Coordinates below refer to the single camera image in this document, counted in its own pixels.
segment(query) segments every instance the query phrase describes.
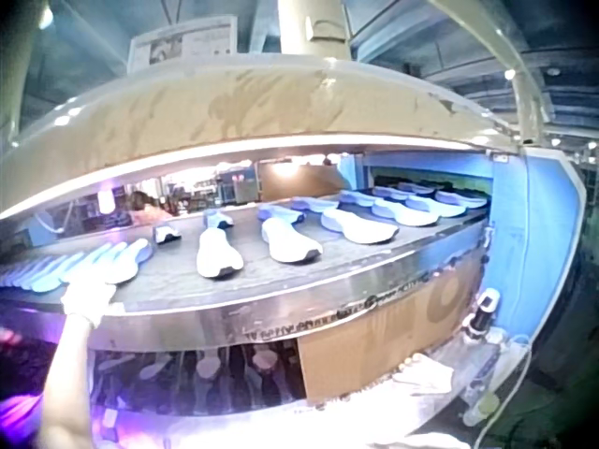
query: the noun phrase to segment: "white glove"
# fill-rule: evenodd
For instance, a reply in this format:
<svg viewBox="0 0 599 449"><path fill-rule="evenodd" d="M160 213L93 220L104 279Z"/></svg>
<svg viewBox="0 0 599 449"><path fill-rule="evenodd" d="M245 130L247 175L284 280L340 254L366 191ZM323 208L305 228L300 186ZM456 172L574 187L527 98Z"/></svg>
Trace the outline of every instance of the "white glove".
<svg viewBox="0 0 599 449"><path fill-rule="evenodd" d="M68 286L61 302L66 315L82 316L97 328L114 292L116 285L108 285L90 270L87 276L78 277Z"/></svg>

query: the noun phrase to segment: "uv curing machine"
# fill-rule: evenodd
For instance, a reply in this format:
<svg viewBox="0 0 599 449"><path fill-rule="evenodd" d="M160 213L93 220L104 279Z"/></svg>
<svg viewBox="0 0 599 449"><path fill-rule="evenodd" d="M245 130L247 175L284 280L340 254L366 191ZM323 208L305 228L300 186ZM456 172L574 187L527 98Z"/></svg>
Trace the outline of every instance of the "uv curing machine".
<svg viewBox="0 0 599 449"><path fill-rule="evenodd" d="M197 273L203 214L172 219L182 238L155 247L138 276L119 286L90 339L92 401L105 433L106 410L118 415L108 426L112 439L222 442L238 438L222 432L231 426L251 439L265 428L295 435L298 423L314 431L343 423L349 441L392 442L498 356L498 341L466 343L460 333L479 292L499 292L493 324L506 338L534 340L577 247L586 194L575 170L562 152L519 147L478 105L375 66L236 56L164 64L101 86L57 107L2 156L0 225L189 167L315 153L337 153L340 162L270 178L272 191L338 199L342 189L371 194L375 185L409 180L476 190L489 204L427 226L396 224L395 237L375 245L349 241L307 213L296 229L323 251L302 265L269 256L259 205L226 210L244 267L222 281ZM319 191L310 180L325 168L337 181ZM342 209L392 222L360 205ZM131 226L58 239L5 258L3 267L152 232ZM0 288L0 322L57 342L65 288ZM454 370L448 391L393 390L390 373L414 353ZM314 435L305 433L298 439Z"/></svg>

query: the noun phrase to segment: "poster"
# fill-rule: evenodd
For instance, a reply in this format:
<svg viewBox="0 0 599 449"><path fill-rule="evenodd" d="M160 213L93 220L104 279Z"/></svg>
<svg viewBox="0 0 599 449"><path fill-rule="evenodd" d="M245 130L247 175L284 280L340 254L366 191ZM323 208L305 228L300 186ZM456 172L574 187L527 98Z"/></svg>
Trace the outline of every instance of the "poster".
<svg viewBox="0 0 599 449"><path fill-rule="evenodd" d="M134 37L127 72L172 59L193 59L237 52L237 17L213 16L178 23Z"/></svg>

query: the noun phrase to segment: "white cable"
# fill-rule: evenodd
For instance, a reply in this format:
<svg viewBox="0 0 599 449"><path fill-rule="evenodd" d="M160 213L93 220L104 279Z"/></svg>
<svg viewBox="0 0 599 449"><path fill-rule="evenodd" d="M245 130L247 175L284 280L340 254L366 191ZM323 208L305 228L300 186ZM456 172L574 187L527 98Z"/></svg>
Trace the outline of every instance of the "white cable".
<svg viewBox="0 0 599 449"><path fill-rule="evenodd" d="M518 390L520 390L520 387L522 386L522 383L524 382L524 378L526 377L528 368L531 366L531 360L533 358L532 346L530 344L531 339L528 335L518 334L510 340L510 343L515 342L515 340L519 339L519 338L525 338L527 341L526 342L526 360L524 361L524 366L522 367L522 372L520 373L520 376L518 377L518 380L516 381L514 388L512 388L512 391L509 392L509 395L507 395L507 397L505 398L501 407L497 410L497 412L493 415L493 417L488 421L487 425L484 426L483 429L478 434L478 438L475 441L474 449L479 449L480 443L483 441L483 439L487 435L487 432L490 430L491 427L493 427L493 425L497 422L497 420L499 420L499 418L501 417L502 413L505 410L505 407L507 407L507 404L509 404L509 401L512 400L512 398L516 395L516 393L518 393Z"/></svg>
<svg viewBox="0 0 599 449"><path fill-rule="evenodd" d="M68 219L71 216L71 211L73 210L73 203L74 203L74 201L71 201L68 204L68 210L66 211L65 220L63 221L63 225L57 229L54 229L54 228L50 227L49 225L45 224L44 221L41 219L41 217L37 214L37 212L34 214L34 216L36 217L36 220L42 225L42 227L44 229L46 229L47 231L52 232L52 234L62 234L65 232L65 228L68 223Z"/></svg>

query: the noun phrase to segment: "shoe insole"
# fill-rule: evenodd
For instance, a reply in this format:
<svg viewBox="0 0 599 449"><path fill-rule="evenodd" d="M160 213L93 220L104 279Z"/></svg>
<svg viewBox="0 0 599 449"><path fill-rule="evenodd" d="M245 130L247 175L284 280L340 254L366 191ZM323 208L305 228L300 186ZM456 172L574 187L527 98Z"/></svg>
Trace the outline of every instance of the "shoe insole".
<svg viewBox="0 0 599 449"><path fill-rule="evenodd" d="M10 286L9 280L15 275L15 273L20 272L27 264L30 262L16 262L14 264L10 264L8 267L5 267L2 271L2 276L0 276L0 286L8 287Z"/></svg>
<svg viewBox="0 0 599 449"><path fill-rule="evenodd" d="M351 190L342 190L339 192L339 201L347 204L357 204L363 208L369 208L374 204L376 196L362 194L361 192L352 192Z"/></svg>
<svg viewBox="0 0 599 449"><path fill-rule="evenodd" d="M204 224L206 227L227 229L233 225L233 219L219 210L208 209L204 210Z"/></svg>
<svg viewBox="0 0 599 449"><path fill-rule="evenodd" d="M38 258L29 259L29 260L25 260L25 261L15 265L14 269L11 270L7 274L7 276L3 279L3 281L2 281L3 286L12 287L13 286L12 282L15 281L16 279L20 278L27 271L29 271L38 261L39 261Z"/></svg>
<svg viewBox="0 0 599 449"><path fill-rule="evenodd" d="M85 253L76 253L67 257L55 269L45 276L37 277L31 282L31 289L36 293L46 293L62 285L60 277L74 267L85 256Z"/></svg>
<svg viewBox="0 0 599 449"><path fill-rule="evenodd" d="M196 363L196 373L203 381L213 381L218 376L223 362L216 349L207 349L204 356Z"/></svg>
<svg viewBox="0 0 599 449"><path fill-rule="evenodd" d="M392 203L384 199L374 201L372 211L374 215L390 218L400 225L406 226L432 225L439 220L439 215L435 213L406 208L403 204Z"/></svg>
<svg viewBox="0 0 599 449"><path fill-rule="evenodd" d="M92 273L94 273L94 276L97 276L98 279L105 280L107 274L109 273L110 267L126 247L126 242L121 241L105 253L102 253L102 255L100 255L90 267L90 270Z"/></svg>
<svg viewBox="0 0 599 449"><path fill-rule="evenodd" d="M428 195L434 192L434 188L426 185L416 184L414 182L400 182L397 184L397 188L404 192L414 192L419 195Z"/></svg>
<svg viewBox="0 0 599 449"><path fill-rule="evenodd" d="M100 363L97 366L97 370L98 371L107 371L114 367L118 367L119 365L122 365L123 363L129 362L129 361L133 360L134 358L135 358L135 354L125 354L125 355L121 356L120 358L112 358L110 360L104 360L102 363Z"/></svg>
<svg viewBox="0 0 599 449"><path fill-rule="evenodd" d="M37 273L39 273L39 271L44 269L54 259L54 257L55 256L53 255L48 255L46 257L41 257L40 259L37 259L37 261L34 264L32 264L30 268L27 269L21 276L12 280L12 286L21 287L23 281L26 281L31 276L35 276Z"/></svg>
<svg viewBox="0 0 599 449"><path fill-rule="evenodd" d="M65 260L67 260L68 256L67 255L61 255L59 257L56 257L54 260L52 260L46 267L44 267L42 270L38 271L35 274L32 274L31 276L28 276L27 279L24 279L21 282L21 288L23 290L31 290L31 286L33 285L33 283L41 278L43 278L44 276L48 276L50 273L52 273L57 267L60 266L60 264L62 264L63 262L65 262Z"/></svg>
<svg viewBox="0 0 599 449"><path fill-rule="evenodd" d="M462 215L464 212L466 212L466 208L463 206L444 204L440 203L439 201L435 201L434 199L424 198L422 196L410 196L405 201L405 205L411 209L436 213L446 218L457 217L458 215Z"/></svg>
<svg viewBox="0 0 599 449"><path fill-rule="evenodd" d="M152 257L152 245L147 239L137 239L122 250L107 269L106 283L117 284L135 278L139 264Z"/></svg>
<svg viewBox="0 0 599 449"><path fill-rule="evenodd" d="M112 243L104 243L99 248L93 250L83 257L79 263L66 270L61 275L60 280L64 283L71 283L73 279L79 277L83 272L90 269L98 257L108 251L110 248L112 248Z"/></svg>
<svg viewBox="0 0 599 449"><path fill-rule="evenodd" d="M453 192L444 192L442 190L439 190L434 194L434 199L441 203L463 206L469 209L478 209L487 206L486 198L473 198Z"/></svg>
<svg viewBox="0 0 599 449"><path fill-rule="evenodd" d="M258 206L258 220L265 221L272 217L280 218L294 225L295 223L303 222L305 215L303 212L284 208L276 204L260 204Z"/></svg>
<svg viewBox="0 0 599 449"><path fill-rule="evenodd" d="M311 210L312 212L322 213L327 209L337 209L339 201L329 199L311 198L309 196L296 196L291 200L291 209Z"/></svg>
<svg viewBox="0 0 599 449"><path fill-rule="evenodd" d="M181 238L181 233L168 223L155 224L152 228L153 241L158 245Z"/></svg>
<svg viewBox="0 0 599 449"><path fill-rule="evenodd" d="M138 374L142 381L148 381L155 377L164 367L172 360L170 354L159 354L156 356L156 361L152 365L144 367Z"/></svg>
<svg viewBox="0 0 599 449"><path fill-rule="evenodd" d="M322 212L320 224L331 231L343 233L348 240L363 245L391 240L399 231L394 224L366 220L353 212L339 209Z"/></svg>
<svg viewBox="0 0 599 449"><path fill-rule="evenodd" d="M226 232L209 227L199 236L197 272L204 278L218 278L243 268L241 254L226 239Z"/></svg>
<svg viewBox="0 0 599 449"><path fill-rule="evenodd" d="M269 244L270 257L284 264L312 260L323 252L320 243L300 234L279 217L262 224L262 238Z"/></svg>
<svg viewBox="0 0 599 449"><path fill-rule="evenodd" d="M392 189L391 187L374 187L373 195L380 196L381 198L391 198L403 201L408 199L412 192L404 192L403 190Z"/></svg>

